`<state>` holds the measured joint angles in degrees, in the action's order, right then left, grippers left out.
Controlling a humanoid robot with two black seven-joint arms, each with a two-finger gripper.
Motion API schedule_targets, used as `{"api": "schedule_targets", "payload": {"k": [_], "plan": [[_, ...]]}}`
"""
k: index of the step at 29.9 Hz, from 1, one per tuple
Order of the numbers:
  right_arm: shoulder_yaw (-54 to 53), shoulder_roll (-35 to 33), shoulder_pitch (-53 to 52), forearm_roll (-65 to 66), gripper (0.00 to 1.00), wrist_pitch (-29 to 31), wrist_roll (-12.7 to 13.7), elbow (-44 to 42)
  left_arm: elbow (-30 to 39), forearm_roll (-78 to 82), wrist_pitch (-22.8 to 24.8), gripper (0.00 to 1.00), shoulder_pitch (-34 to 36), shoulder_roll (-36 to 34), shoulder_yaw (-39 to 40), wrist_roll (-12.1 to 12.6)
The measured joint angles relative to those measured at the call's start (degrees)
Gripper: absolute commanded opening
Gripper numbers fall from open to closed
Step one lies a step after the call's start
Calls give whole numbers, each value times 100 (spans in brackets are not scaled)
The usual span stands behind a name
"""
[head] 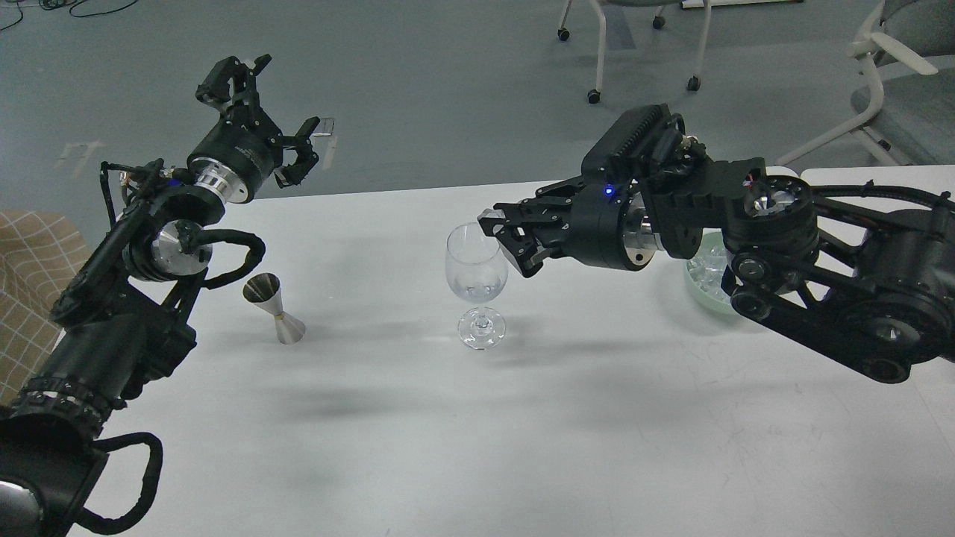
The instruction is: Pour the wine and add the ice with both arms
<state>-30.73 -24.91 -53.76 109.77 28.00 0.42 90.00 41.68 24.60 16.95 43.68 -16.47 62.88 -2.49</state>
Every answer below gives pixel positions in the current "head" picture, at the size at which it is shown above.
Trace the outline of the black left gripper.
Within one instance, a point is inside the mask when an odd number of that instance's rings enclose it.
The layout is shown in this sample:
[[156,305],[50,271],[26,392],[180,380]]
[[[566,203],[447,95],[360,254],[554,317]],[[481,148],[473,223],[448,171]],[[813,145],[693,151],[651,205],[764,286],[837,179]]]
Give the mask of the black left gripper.
[[[271,173],[279,188],[300,186],[319,162],[311,136],[320,118],[304,120],[294,136],[282,135],[270,119],[259,119],[265,112],[260,108],[257,78],[270,61],[269,54],[256,58],[252,66],[226,57],[195,89],[195,98],[221,118],[188,156],[187,168],[195,175],[195,183],[223,204],[250,203]],[[246,125],[238,119],[253,120]],[[280,166],[284,150],[295,152],[288,166]]]

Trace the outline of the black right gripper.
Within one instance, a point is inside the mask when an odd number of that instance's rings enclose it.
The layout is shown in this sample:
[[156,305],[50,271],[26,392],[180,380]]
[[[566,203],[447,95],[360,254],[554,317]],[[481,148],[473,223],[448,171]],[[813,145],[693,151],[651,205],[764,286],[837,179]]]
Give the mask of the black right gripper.
[[534,198],[498,203],[491,210],[503,210],[505,220],[480,225],[497,234],[505,257],[525,278],[538,273],[546,259],[564,257],[587,266],[640,271],[663,250],[641,194],[627,181],[559,181],[539,188]]

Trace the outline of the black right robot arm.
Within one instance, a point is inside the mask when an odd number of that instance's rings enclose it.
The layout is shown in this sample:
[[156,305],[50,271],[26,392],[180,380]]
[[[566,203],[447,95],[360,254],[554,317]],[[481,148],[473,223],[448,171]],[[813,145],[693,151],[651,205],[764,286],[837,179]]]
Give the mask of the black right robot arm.
[[522,276],[547,258],[641,271],[705,229],[741,316],[883,383],[953,359],[953,203],[908,186],[809,186],[761,157],[716,162],[664,104],[627,110],[579,176],[477,219]]

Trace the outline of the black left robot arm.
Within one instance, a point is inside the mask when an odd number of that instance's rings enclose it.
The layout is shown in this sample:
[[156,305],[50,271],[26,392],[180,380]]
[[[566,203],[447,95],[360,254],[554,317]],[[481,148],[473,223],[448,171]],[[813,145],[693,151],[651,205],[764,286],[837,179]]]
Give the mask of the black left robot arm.
[[[219,229],[228,204],[248,204],[274,177],[297,186],[319,162],[308,118],[282,133],[260,106],[257,81],[272,58],[219,61],[195,98],[218,122],[185,166],[100,164],[110,229],[51,307],[63,338],[2,419],[2,534],[65,536],[73,526],[116,535],[157,495],[163,443],[138,432],[103,439],[105,422],[169,377],[197,343],[189,316],[200,292],[248,276],[263,261],[253,233]],[[148,448],[139,499],[117,518],[86,507],[110,453]]]

